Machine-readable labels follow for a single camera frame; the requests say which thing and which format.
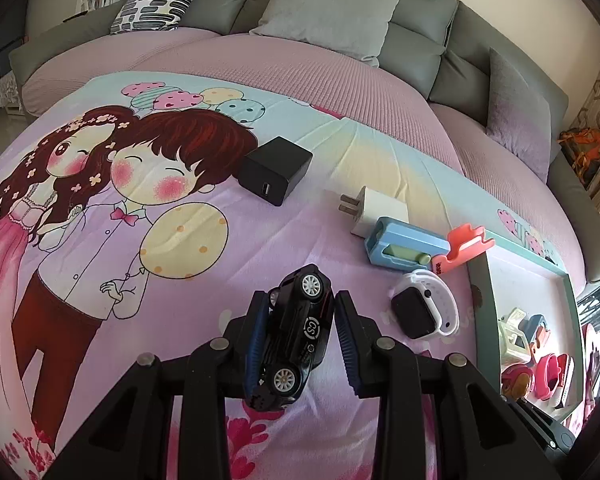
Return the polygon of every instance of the black toy car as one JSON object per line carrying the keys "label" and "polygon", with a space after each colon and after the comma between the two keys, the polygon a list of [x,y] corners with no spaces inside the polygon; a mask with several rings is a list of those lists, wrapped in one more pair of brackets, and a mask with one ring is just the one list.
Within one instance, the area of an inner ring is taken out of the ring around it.
{"label": "black toy car", "polygon": [[309,373],[324,358],[334,307],[331,281],[315,264],[286,276],[268,296],[266,331],[256,343],[256,384],[245,387],[248,405],[261,412],[298,400]]}

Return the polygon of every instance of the pink dress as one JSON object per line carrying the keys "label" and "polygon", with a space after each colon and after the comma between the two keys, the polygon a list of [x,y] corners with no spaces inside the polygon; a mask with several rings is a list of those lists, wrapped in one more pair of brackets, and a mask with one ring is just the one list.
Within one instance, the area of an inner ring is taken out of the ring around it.
{"label": "pink dress", "polygon": [[11,212],[0,219],[0,309],[9,312],[11,319],[15,310],[18,270],[29,234],[55,198],[53,193],[45,204],[36,204],[30,197],[37,186],[34,184]]}
{"label": "pink dress", "polygon": [[[48,446],[38,441],[31,421],[11,334],[22,255],[32,229],[55,198],[52,196],[43,205],[36,204],[31,199],[35,189],[36,185],[32,186],[11,212],[0,219],[0,450],[21,478],[38,478],[53,459]],[[22,449],[22,442],[28,448]],[[8,451],[13,449],[20,450],[16,462],[8,460]]]}

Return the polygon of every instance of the yellow balloon print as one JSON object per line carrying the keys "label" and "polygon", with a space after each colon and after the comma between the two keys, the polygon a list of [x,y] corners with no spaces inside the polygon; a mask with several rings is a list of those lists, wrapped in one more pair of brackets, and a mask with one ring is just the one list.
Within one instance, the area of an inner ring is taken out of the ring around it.
{"label": "yellow balloon print", "polygon": [[140,261],[164,278],[191,278],[220,257],[229,234],[222,212],[206,203],[179,205],[157,219],[144,237]]}
{"label": "yellow balloon print", "polygon": [[200,92],[204,98],[202,101],[207,105],[219,105],[231,99],[242,99],[244,93],[235,88],[207,88]]}

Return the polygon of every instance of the white charger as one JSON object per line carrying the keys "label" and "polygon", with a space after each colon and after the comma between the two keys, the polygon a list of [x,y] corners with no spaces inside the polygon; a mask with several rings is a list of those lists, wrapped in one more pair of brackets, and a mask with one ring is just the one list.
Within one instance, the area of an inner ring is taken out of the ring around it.
{"label": "white charger", "polygon": [[409,213],[404,202],[370,187],[363,186],[355,198],[341,195],[340,200],[343,203],[338,209],[353,216],[354,225],[351,233],[356,236],[367,238],[381,216],[409,223]]}

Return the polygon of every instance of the smartwatch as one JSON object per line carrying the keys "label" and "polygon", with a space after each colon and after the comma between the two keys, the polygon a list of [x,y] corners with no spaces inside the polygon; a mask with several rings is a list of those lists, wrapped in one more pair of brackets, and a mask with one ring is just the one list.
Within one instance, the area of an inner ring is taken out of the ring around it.
{"label": "smartwatch", "polygon": [[410,339],[448,336],[458,329],[454,295],[430,270],[417,269],[405,274],[394,289],[391,309]]}

